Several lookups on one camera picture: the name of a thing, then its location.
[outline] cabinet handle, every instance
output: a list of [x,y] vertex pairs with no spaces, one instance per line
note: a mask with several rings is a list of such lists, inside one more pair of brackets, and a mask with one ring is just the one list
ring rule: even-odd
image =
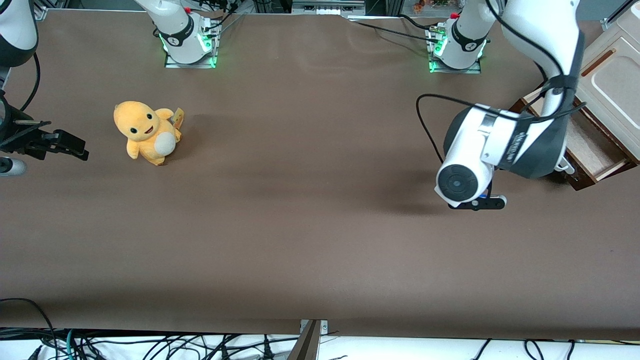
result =
[[613,49],[604,53],[599,59],[597,59],[594,63],[592,63],[591,66],[589,66],[585,71],[582,72],[581,74],[582,77],[584,78],[585,76],[589,75],[590,72],[592,72],[595,68],[600,66],[601,63],[603,63],[606,59],[610,58],[611,55],[613,55],[615,52],[616,52],[616,48],[614,47]]

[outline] white floor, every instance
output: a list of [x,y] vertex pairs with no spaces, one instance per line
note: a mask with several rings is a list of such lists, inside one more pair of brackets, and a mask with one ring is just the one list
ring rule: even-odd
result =
[[[291,335],[270,335],[269,339],[288,338]],[[140,341],[159,340],[162,337],[144,338],[108,338],[96,339],[110,341]],[[215,347],[222,337],[205,336],[207,345]],[[262,343],[262,335],[243,335],[228,346],[243,346]],[[345,360],[375,360],[375,359],[402,359],[402,360],[470,360],[473,359],[484,340],[464,340],[464,339],[411,339],[411,338],[366,338],[354,336],[323,336],[321,338],[318,360],[332,360],[345,357]],[[523,341],[492,340],[481,360],[527,360],[529,357],[524,351]],[[37,340],[13,340],[0,341],[0,359],[2,360],[25,360],[40,345]],[[272,351],[277,354],[290,350],[294,341],[271,344]],[[563,342],[543,342],[538,345],[546,360],[565,360],[570,344]],[[115,345],[98,344],[96,347],[107,360],[141,360],[153,343],[142,343],[135,345]],[[199,350],[199,355],[204,356],[204,349],[196,345],[187,345],[188,348]],[[533,346],[530,350],[537,355]],[[157,359],[166,358],[167,349],[156,356]],[[235,360],[255,359],[260,352],[250,349],[232,357]],[[54,357],[54,350],[43,347],[39,360],[46,360]],[[198,354],[190,350],[179,350],[171,356],[171,360],[197,360]],[[220,360],[218,354],[214,360]],[[599,343],[576,343],[571,360],[638,360],[640,359],[640,346],[637,345],[617,345]]]

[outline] black strap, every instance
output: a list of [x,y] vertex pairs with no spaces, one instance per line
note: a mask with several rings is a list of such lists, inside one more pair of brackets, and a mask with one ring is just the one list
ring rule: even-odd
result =
[[456,42],[459,43],[460,46],[462,46],[462,51],[466,51],[468,53],[470,53],[473,50],[476,50],[480,45],[482,45],[482,43],[486,39],[486,36],[488,35],[487,34],[477,40],[469,39],[468,37],[462,35],[460,31],[458,31],[457,20],[456,22],[453,23],[453,26],[451,26],[451,34],[453,35],[453,38],[456,39]]
[[578,87],[578,77],[571,75],[558,75],[550,78],[542,86],[542,92],[546,92],[551,89],[572,89],[575,90]]
[[182,46],[182,42],[184,41],[184,39],[191,36],[191,33],[193,32],[194,22],[192,17],[187,17],[189,18],[189,23],[182,31],[179,31],[175,34],[167,34],[160,31],[160,36],[162,36],[164,41],[168,42],[169,45],[174,47]]

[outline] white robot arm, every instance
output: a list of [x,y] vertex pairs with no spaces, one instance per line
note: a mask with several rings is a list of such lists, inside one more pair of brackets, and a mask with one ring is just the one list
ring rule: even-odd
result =
[[167,0],[135,0],[154,21],[167,53],[177,62],[194,63],[209,51],[202,41],[204,18],[187,14],[181,4]]
[[0,0],[0,66],[16,67],[29,60],[38,46],[33,3]]
[[[501,17],[504,36],[535,61],[548,79],[543,87],[543,111],[535,118],[477,104],[455,117],[445,137],[446,158],[436,175],[435,188],[452,207],[479,198],[496,168],[535,178],[553,172],[562,160],[584,49],[575,20],[578,3],[506,3]],[[445,24],[447,43],[438,57],[455,69],[471,66],[498,10],[496,0],[469,1],[459,19]]]

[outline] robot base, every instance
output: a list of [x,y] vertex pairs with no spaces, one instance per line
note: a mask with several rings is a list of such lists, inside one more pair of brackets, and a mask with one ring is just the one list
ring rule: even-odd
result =
[[438,43],[427,41],[427,53],[429,54],[429,72],[446,72],[450,74],[480,74],[480,61],[476,62],[466,69],[454,69],[445,65],[442,60],[435,55],[436,51],[439,51],[444,44],[446,38],[446,29],[444,28],[444,22],[439,22],[436,26],[431,26],[428,30],[424,31],[427,39],[436,39]]
[[222,26],[218,25],[220,23],[219,20],[211,20],[205,18],[205,25],[207,27],[213,27],[209,31],[202,33],[202,46],[206,49],[211,49],[208,53],[206,53],[200,60],[190,63],[184,64],[175,61],[170,55],[169,52],[164,49],[166,53],[166,58],[164,59],[164,67],[168,69],[215,69],[218,63],[218,48],[220,47],[220,33],[222,30]]

